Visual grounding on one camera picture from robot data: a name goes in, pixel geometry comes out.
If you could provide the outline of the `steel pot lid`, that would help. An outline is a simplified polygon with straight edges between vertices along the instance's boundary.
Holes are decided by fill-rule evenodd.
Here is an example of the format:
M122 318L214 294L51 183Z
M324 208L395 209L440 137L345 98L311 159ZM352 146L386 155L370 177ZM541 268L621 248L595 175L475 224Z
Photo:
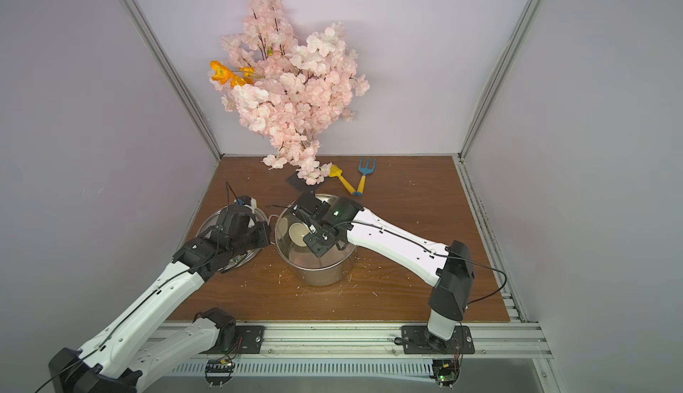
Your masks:
M199 235L202 231L209 229L210 227L213 227L217 223L217 220L219 218L220 212L222 209L219 211L216 211L212 215L210 215L202 224L200 227L197 228L197 235ZM254 208L254 216L257 221L267 221L267 216L266 213L261 209L261 208ZM260 248L254 248L251 250L248 250L245 254L238 255L232 257L229 262L227 263L226 266L224 266L220 272L221 273L227 273L228 271L231 271L235 268L239 268L244 266L245 264L249 263L250 260L254 259L258 255L259 252L263 247Z

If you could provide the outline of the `cream plastic ladle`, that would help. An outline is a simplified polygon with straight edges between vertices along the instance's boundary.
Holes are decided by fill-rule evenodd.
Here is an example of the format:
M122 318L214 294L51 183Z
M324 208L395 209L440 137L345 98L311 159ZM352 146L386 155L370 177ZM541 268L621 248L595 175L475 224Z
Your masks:
M293 244L299 247L308 247L311 243L318 241L318 236L312 232L311 228L302 222L295 222L288 229L288 235Z

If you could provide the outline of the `stainless steel pot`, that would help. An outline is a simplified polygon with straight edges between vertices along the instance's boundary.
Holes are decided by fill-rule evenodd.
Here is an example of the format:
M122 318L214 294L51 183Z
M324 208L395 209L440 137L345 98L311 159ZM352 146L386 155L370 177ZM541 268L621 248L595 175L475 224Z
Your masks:
M341 241L319 258L307 246L292 240L290 229L297 222L293 210L287 207L277 218L274 233L277 252L293 273L311 286L328 286L344 279L354 266L357 246Z

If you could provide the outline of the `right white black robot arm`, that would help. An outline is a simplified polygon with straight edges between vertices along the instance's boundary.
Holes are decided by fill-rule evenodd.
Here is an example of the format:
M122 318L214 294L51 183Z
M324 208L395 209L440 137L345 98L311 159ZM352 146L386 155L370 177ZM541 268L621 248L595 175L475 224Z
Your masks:
M467 245L459 241L445 245L416 236L346 197L330 204L312 192L304 193L291 211L300 225L291 234L293 241L314 255L322 257L341 243L355 245L398 263L432 287L423 337L403 339L407 347L455 356L464 352L466 335L457 325L476 302L471 292L478 266Z

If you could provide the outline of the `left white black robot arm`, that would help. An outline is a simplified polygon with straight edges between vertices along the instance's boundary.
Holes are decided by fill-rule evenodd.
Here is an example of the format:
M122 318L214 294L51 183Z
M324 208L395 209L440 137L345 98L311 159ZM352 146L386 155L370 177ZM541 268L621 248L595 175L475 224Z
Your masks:
M190 326L152 347L146 343L214 275L269 243L270 226L256 201L238 197L173 255L122 315L78 349L59 351L48 364L48 384L56 392L142 392L195 355L233 352L240 345L237 321L218 308L198 313Z

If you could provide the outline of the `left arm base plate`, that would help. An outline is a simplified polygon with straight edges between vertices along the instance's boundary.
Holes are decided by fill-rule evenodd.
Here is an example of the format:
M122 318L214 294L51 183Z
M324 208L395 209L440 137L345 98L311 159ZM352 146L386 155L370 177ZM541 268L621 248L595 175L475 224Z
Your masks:
M264 325L228 325L219 329L218 339L205 354L259 354L266 327Z

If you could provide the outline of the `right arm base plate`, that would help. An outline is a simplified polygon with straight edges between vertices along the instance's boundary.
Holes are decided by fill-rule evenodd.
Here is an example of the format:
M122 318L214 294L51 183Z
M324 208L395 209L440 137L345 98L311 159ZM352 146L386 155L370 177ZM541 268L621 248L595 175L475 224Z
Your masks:
M466 325L457 324L449 340L433 335L427 325L403 325L400 335L393 340L407 355L473 355L476 350L471 330Z

